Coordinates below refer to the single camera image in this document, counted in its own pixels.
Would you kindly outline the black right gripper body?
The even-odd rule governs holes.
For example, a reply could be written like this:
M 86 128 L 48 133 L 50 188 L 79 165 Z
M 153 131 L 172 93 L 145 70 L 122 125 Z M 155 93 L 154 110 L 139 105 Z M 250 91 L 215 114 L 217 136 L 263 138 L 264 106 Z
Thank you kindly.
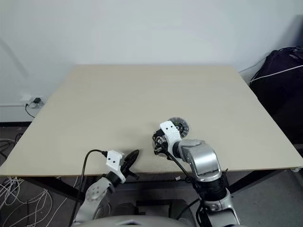
M 161 129 L 158 129 L 152 136 L 154 154 L 158 156 L 167 156 L 168 142 L 165 134 Z

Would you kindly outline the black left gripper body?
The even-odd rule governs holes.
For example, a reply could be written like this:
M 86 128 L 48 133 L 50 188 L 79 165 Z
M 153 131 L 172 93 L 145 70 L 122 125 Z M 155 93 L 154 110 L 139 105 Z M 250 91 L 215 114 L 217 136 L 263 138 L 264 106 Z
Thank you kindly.
M 123 176 L 124 176 L 125 178 L 131 176 L 131 177 L 133 177 L 135 180 L 138 180 L 138 179 L 139 179 L 139 176 L 138 176 L 137 174 L 133 173 L 133 172 L 130 170 L 131 167 L 132 167 L 132 166 L 130 166 L 129 163 L 128 163 L 128 159 L 125 159 L 123 165 L 121 166 L 121 173 L 123 174 Z

